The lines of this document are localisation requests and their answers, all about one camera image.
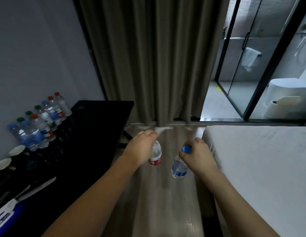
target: white bed sheet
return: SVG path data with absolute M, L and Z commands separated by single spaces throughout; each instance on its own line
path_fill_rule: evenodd
M 306 127 L 208 126 L 235 189 L 282 237 L 306 236 Z

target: black door handle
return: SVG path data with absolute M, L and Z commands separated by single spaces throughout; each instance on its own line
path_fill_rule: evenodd
M 248 38 L 249 38 L 249 37 L 250 37 L 250 31 L 248 31 L 248 32 L 246 33 L 246 36 L 245 36 L 245 39 L 244 39 L 243 45 L 242 45 L 242 50 L 245 49 L 245 46 L 246 46 L 246 44 L 247 44 L 247 41 L 248 41 Z

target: white towel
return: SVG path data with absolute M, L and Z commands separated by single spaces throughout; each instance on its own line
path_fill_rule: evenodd
M 258 55 L 261 55 L 261 52 L 254 50 L 250 47 L 246 47 L 242 57 L 242 66 L 246 71 L 250 72 L 253 70 L 253 67 L 259 65 Z

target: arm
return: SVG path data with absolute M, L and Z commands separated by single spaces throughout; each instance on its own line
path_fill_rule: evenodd
M 42 237 L 100 236 L 130 177 L 152 156 L 158 134 L 141 131 L 114 165 L 46 230 Z
M 187 141 L 185 145 L 190 145 L 192 152 L 185 154 L 181 151 L 180 158 L 213 194 L 233 236 L 279 237 L 218 169 L 209 147 L 202 139 Z

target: yellow sticker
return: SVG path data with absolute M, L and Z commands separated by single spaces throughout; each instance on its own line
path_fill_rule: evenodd
M 215 86 L 215 87 L 218 89 L 218 91 L 222 92 L 222 90 L 219 86 Z

